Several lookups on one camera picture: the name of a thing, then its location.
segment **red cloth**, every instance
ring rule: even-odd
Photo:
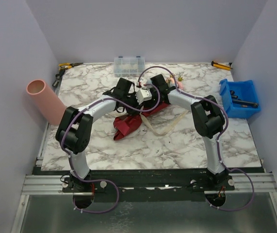
[[[158,111],[166,108],[168,104],[161,103],[155,109],[150,112],[142,113],[145,117],[157,113]],[[126,135],[137,130],[142,124],[140,115],[129,116],[128,114],[118,116],[114,119],[114,128],[118,131],[114,134],[114,141],[124,138]]]

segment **blue tray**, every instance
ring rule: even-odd
[[[253,114],[260,112],[260,104],[258,108],[244,108],[240,104],[232,103],[230,91],[234,91],[234,95],[238,96],[241,100],[259,103],[253,81],[228,82],[227,79],[223,79],[220,81],[220,85],[222,104],[228,117],[248,119]]]

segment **pink vase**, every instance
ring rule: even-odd
[[[65,105],[43,80],[31,81],[26,91],[37,108],[51,125],[59,125],[65,112]]]

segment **white marble surface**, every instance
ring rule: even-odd
[[[210,64],[161,64],[175,75],[184,78],[184,90],[198,96],[214,95],[219,103],[219,81],[232,81],[229,71]],[[162,73],[159,68],[148,71],[146,77]],[[63,76],[59,97],[66,106],[82,107],[99,98],[106,90],[116,85],[112,64],[85,64],[74,67]],[[184,109],[169,106],[149,117],[155,129],[162,129]],[[191,113],[165,136],[155,136],[142,124],[134,133],[120,141],[113,141],[113,121],[117,112],[100,118],[93,124],[91,141],[86,149],[87,162],[91,169],[157,169],[206,167],[207,158],[202,137],[196,132]],[[69,170],[66,154],[55,140],[57,127],[51,127],[42,170]],[[224,160],[228,167],[261,166],[256,147],[244,119],[230,119],[223,134]]]

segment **gray wall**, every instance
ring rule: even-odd
[[[266,0],[27,0],[59,62],[233,61]]]
[[[277,181],[277,0],[269,0],[233,63],[234,79],[255,82],[262,111],[250,128]]]
[[[45,121],[25,94],[28,82],[52,83],[57,61],[24,0],[0,0],[0,233],[10,232]]]

